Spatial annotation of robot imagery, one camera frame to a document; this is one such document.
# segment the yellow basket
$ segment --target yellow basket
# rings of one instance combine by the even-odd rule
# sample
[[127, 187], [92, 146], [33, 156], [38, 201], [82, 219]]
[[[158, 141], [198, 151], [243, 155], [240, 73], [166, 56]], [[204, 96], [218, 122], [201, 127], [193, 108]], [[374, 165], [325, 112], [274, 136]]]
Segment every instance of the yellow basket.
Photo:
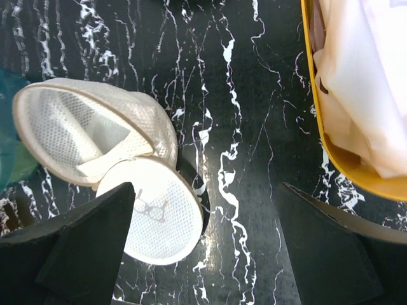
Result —
[[368, 171], [361, 166], [360, 157], [351, 152], [345, 151], [332, 144], [329, 137], [324, 133], [322, 125], [321, 108], [317, 88], [315, 86], [314, 61], [312, 58], [309, 23], [312, 12], [312, 0], [301, 0], [301, 9], [303, 13], [303, 25], [305, 33], [305, 46], [307, 49], [308, 67], [310, 69], [312, 95], [314, 96], [315, 110], [317, 113], [317, 122], [322, 145], [334, 166], [349, 178], [354, 184], [361, 188], [382, 197], [392, 200], [407, 201], [407, 177], [382, 179], [377, 173]]

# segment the laundry bag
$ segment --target laundry bag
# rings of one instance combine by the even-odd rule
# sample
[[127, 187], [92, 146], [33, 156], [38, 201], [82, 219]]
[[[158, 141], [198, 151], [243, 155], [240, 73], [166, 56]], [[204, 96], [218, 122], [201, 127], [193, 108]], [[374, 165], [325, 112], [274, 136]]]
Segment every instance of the laundry bag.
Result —
[[32, 155], [61, 179], [93, 187], [97, 196], [133, 183], [128, 255], [172, 264], [193, 250], [202, 210], [176, 171], [176, 133], [156, 100], [106, 83], [55, 78], [20, 90], [13, 117]]

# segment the floor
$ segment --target floor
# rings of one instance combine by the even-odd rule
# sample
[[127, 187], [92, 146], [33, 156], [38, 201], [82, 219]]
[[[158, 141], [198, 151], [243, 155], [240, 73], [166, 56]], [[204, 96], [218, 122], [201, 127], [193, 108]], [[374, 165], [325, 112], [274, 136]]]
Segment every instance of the floor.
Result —
[[[146, 92], [177, 130], [178, 169], [202, 198], [206, 230], [171, 266], [124, 254], [114, 298], [300, 304], [273, 205], [283, 181], [406, 230], [404, 204], [353, 186], [321, 146], [298, 0], [4, 0], [0, 10], [1, 67]], [[45, 168], [0, 194], [25, 200], [34, 222], [93, 197]]]

